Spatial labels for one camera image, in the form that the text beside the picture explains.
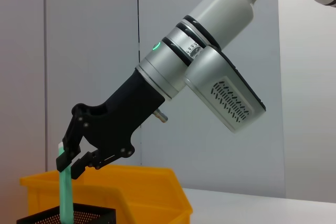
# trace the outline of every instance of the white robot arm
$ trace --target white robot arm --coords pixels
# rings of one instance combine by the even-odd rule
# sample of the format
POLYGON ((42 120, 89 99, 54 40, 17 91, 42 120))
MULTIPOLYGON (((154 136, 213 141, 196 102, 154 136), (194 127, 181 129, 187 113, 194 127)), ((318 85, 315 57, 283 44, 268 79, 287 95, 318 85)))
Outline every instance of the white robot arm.
MULTIPOLYGON (((256 0, 203 0, 157 43, 133 75, 103 104, 77 104, 63 138, 65 152, 57 160, 64 170, 80 152, 84 136, 97 148, 71 167, 78 178, 86 166, 100 169, 135 149, 132 133, 187 84, 211 111, 236 132, 261 116, 266 108, 222 53, 253 19, 256 0)), ((336 7, 336 0, 315 0, 336 7)))

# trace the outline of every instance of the green object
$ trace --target green object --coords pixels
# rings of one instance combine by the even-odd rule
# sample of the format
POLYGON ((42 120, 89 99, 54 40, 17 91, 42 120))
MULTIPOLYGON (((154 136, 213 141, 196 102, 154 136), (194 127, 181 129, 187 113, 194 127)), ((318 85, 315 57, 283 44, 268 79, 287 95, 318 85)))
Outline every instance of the green object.
POLYGON ((153 50, 157 49, 160 46, 161 42, 159 42, 157 45, 153 47, 153 50))
MULTIPOLYGON (((58 155, 64 152, 63 143, 58 145, 58 155)), ((74 224, 73 222, 72 182, 70 165, 59 173, 59 218, 61 224, 74 224)))

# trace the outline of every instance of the black ring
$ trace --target black ring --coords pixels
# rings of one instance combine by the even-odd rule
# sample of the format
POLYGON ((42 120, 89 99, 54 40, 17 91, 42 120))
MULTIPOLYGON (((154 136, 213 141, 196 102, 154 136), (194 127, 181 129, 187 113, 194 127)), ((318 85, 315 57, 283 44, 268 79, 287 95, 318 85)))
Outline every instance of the black ring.
POLYGON ((200 38, 198 38, 186 25, 184 25, 183 23, 178 23, 176 27, 185 34, 187 34, 189 37, 191 37, 202 48, 206 47, 206 43, 204 43, 200 38))
POLYGON ((236 69, 235 65, 232 64, 232 62, 229 60, 229 58, 223 54, 223 52, 221 50, 219 50, 218 48, 209 45, 209 47, 211 47, 212 49, 214 49, 217 53, 220 54, 220 56, 222 56, 227 63, 229 63, 229 65, 232 67, 232 69, 236 72, 236 74, 239 76, 239 78, 241 79, 241 81, 245 84, 245 86, 248 88, 248 90, 252 93, 252 95, 255 97, 255 99, 259 102, 259 104, 264 108, 264 110, 266 111, 266 107, 263 104, 263 102, 261 101, 261 99, 257 96, 257 94, 253 91, 253 89, 250 87, 250 85, 245 81, 244 77, 238 72, 238 70, 236 69))
POLYGON ((185 51, 183 51, 177 44, 173 41, 164 37, 162 42, 165 43, 188 67, 191 64, 191 59, 188 57, 185 51))
POLYGON ((215 47, 220 48, 214 37, 193 17, 187 15, 183 19, 188 20, 194 27, 215 47))
POLYGON ((329 4, 326 4, 326 6, 331 6, 331 5, 335 5, 336 4, 336 0, 334 0, 333 2, 329 3, 329 4))

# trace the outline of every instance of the yellow plastic bin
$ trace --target yellow plastic bin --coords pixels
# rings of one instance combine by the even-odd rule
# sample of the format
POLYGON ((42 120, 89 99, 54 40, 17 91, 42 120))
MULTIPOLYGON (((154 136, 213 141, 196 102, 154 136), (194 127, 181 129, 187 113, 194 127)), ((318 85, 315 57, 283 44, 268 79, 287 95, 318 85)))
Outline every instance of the yellow plastic bin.
MULTIPOLYGON (((59 206, 57 171, 21 178, 29 215, 59 206)), ((117 224, 188 224, 193 212, 174 172, 167 168, 108 165, 87 168, 72 181, 73 201, 114 208, 117 224)))

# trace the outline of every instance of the white table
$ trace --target white table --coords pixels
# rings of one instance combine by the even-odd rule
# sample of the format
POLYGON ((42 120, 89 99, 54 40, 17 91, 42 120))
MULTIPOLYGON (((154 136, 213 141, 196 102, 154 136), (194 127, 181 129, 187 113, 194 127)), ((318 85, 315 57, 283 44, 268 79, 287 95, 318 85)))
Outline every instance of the white table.
POLYGON ((336 224, 336 204, 184 189, 191 224, 336 224))

